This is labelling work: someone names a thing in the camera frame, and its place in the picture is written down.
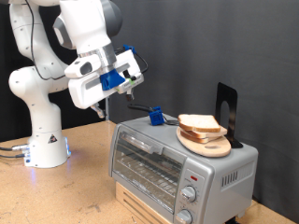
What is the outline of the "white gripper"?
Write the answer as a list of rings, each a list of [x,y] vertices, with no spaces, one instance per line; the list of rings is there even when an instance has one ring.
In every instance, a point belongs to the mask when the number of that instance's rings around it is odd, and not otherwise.
[[[114,92],[126,92],[127,101],[133,101],[132,88],[144,81],[134,54],[128,49],[119,55],[112,54],[112,59],[107,62],[96,52],[76,58],[67,67],[68,89],[74,105],[81,109],[91,107],[103,119],[105,111],[97,102]]]

